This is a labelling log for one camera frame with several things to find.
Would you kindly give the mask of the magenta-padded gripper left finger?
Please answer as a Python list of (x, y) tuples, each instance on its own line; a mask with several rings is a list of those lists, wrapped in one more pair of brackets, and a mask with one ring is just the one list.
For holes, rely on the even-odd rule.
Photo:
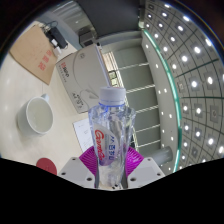
[(96, 188), (99, 178), (94, 147), (87, 149), (80, 157), (71, 157), (58, 176), (84, 188)]

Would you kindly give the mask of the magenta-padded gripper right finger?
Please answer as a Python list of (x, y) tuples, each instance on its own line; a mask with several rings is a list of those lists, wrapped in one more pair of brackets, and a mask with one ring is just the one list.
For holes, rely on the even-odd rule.
[(125, 174), (129, 188), (140, 188), (165, 176), (152, 157), (144, 158), (133, 148), (126, 155)]

